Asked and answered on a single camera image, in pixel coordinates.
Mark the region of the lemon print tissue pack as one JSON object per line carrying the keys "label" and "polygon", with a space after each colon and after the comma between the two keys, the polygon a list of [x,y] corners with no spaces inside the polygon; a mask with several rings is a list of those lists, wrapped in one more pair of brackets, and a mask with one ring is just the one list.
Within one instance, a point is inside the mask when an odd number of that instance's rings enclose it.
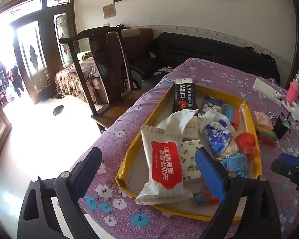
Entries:
{"label": "lemon print tissue pack", "polygon": [[200,139],[182,142],[179,156],[184,181],[202,177],[195,160],[196,151],[202,147],[202,145],[203,144]]}

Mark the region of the red label wet wipes pack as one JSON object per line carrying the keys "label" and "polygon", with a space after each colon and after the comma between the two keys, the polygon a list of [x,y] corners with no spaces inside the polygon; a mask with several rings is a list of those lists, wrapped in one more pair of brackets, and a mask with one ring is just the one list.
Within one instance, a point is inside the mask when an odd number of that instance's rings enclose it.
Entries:
{"label": "red label wet wipes pack", "polygon": [[178,152],[182,135],[142,125],[141,137],[149,168],[149,180],[136,197],[136,204],[161,205],[193,197],[183,183]]}

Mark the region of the blue orange sponge pack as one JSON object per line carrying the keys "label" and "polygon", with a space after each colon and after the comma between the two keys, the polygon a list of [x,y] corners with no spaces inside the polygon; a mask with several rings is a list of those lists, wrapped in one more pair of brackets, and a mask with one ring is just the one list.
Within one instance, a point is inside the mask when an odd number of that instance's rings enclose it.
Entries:
{"label": "blue orange sponge pack", "polygon": [[240,126],[240,110],[238,107],[232,105],[225,105],[223,109],[223,115],[225,115],[231,125],[237,130]]}

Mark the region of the colourful sponge stack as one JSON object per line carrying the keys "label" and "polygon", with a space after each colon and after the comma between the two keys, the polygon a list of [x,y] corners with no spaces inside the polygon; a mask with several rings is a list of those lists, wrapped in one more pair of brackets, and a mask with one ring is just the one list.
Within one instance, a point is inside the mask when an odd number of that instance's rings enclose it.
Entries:
{"label": "colourful sponge stack", "polygon": [[259,142],[271,146],[276,146],[278,144],[278,138],[276,137],[276,134],[273,131],[260,126],[255,126],[255,129]]}

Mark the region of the black motor with gear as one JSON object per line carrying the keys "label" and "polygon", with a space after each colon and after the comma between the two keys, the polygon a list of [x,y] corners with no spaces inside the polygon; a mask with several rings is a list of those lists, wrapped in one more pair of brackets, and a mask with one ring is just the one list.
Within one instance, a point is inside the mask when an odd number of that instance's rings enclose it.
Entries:
{"label": "black motor with gear", "polygon": [[283,112],[278,116],[269,113],[269,118],[273,123],[273,132],[278,140],[280,140],[287,132],[291,132],[291,122],[288,119],[290,115],[290,113],[285,115]]}

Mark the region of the blue white plastic bag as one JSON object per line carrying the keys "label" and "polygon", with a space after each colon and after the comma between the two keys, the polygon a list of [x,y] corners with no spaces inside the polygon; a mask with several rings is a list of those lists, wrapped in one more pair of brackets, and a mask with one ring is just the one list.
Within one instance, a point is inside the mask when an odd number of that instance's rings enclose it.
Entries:
{"label": "blue white plastic bag", "polygon": [[216,161],[222,161],[239,153],[239,147],[234,141],[235,128],[222,113],[209,110],[198,113],[200,133],[205,135],[208,147]]}

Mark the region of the white cloth bag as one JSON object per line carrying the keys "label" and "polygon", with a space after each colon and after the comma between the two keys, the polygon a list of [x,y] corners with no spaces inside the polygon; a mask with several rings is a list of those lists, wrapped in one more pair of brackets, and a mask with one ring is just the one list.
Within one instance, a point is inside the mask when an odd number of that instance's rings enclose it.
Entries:
{"label": "white cloth bag", "polygon": [[172,113],[169,117],[161,121],[156,128],[163,129],[164,131],[172,134],[183,135],[187,124],[198,113],[197,110],[184,109]]}

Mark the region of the black box pack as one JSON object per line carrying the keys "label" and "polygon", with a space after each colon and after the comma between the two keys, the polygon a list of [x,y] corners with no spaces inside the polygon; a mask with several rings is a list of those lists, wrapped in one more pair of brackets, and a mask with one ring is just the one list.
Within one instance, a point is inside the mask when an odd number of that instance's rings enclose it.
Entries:
{"label": "black box pack", "polygon": [[198,109],[196,103],[196,88],[193,78],[175,79],[175,100],[173,112],[182,111],[184,109]]}

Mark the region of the blue towel cloth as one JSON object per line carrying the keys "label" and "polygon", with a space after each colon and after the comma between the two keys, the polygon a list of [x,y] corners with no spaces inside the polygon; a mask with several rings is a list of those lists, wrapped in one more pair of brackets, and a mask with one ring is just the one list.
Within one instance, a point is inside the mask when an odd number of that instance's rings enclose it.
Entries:
{"label": "blue towel cloth", "polygon": [[226,172],[235,172],[239,177],[245,177],[248,173],[247,157],[241,153],[216,161],[204,148],[200,148],[196,151],[195,161],[205,181],[201,191],[193,194],[195,204],[198,206],[217,205],[226,196],[226,182],[214,168],[213,163],[221,165]]}

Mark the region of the yellow rimmed tray box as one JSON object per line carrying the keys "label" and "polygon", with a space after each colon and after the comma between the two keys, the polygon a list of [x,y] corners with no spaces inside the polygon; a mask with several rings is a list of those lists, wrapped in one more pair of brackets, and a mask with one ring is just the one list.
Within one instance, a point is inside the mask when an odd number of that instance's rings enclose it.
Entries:
{"label": "yellow rimmed tray box", "polygon": [[[145,124],[155,126],[171,114],[175,99],[174,94],[175,87],[171,86],[145,121]],[[199,106],[202,105],[206,95],[222,99],[225,104],[239,108],[240,125],[235,131],[234,136],[242,132],[249,132],[256,135],[252,114],[245,100],[212,88],[196,85],[197,104]],[[140,132],[136,135],[128,148],[115,180],[118,187],[133,198],[137,197],[145,183],[148,182],[149,168]],[[210,221],[218,208],[217,205],[204,205],[199,207],[194,203],[192,198],[161,205],[150,205],[149,207],[172,215],[193,218],[200,221]]]}

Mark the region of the red plastic bag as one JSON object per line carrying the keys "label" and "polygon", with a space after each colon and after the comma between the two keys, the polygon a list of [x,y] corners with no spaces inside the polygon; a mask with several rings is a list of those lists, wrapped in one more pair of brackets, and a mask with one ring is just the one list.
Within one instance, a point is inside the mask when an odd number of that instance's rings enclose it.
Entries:
{"label": "red plastic bag", "polygon": [[249,132],[240,133],[235,141],[238,145],[239,152],[246,155],[248,160],[254,160],[259,155],[259,150],[256,149],[256,141],[253,134]]}

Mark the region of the blue white cotton pack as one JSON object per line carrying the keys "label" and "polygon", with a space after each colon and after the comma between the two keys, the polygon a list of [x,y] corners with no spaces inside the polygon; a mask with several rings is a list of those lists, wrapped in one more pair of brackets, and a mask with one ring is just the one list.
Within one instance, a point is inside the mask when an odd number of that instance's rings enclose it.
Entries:
{"label": "blue white cotton pack", "polygon": [[204,114],[204,113],[208,112],[209,110],[214,110],[219,113],[222,113],[222,108],[223,108],[223,100],[216,99],[209,95],[205,95],[203,105],[200,109],[200,112],[202,114]]}

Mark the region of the white paper booklet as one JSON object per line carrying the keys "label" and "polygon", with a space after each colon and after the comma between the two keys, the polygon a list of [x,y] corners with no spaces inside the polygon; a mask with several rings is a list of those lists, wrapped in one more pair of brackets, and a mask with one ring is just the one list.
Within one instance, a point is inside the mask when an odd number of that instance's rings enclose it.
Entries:
{"label": "white paper booklet", "polygon": [[285,98],[285,95],[279,93],[274,88],[257,78],[253,84],[253,89],[262,95],[281,106],[281,101]]}

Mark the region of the cream tissue pack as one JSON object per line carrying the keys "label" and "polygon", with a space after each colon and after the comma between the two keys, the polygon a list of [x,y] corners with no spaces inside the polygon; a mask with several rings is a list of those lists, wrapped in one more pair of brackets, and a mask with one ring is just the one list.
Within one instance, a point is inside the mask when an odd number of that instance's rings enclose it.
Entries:
{"label": "cream tissue pack", "polygon": [[183,133],[183,140],[197,140],[199,139],[199,123],[198,118],[194,116],[186,125]]}

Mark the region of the dark wooden chair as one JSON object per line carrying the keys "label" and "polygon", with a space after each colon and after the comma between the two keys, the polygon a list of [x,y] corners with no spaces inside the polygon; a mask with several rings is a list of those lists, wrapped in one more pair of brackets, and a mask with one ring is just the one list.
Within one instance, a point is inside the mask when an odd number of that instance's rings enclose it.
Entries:
{"label": "dark wooden chair", "polygon": [[[61,45],[68,45],[84,94],[92,111],[91,118],[97,122],[101,133],[108,130],[145,93],[143,90],[135,89],[133,86],[132,72],[121,33],[123,29],[125,29],[125,26],[122,24],[115,27],[102,26],[83,30],[72,37],[59,39]],[[106,41],[106,34],[109,32],[115,33],[118,38],[126,77],[122,74],[121,68],[113,63],[113,57]],[[100,110],[96,110],[94,106],[75,52],[74,43],[81,39],[88,39],[89,41],[90,50],[99,72],[101,83],[105,89],[107,103]]]}

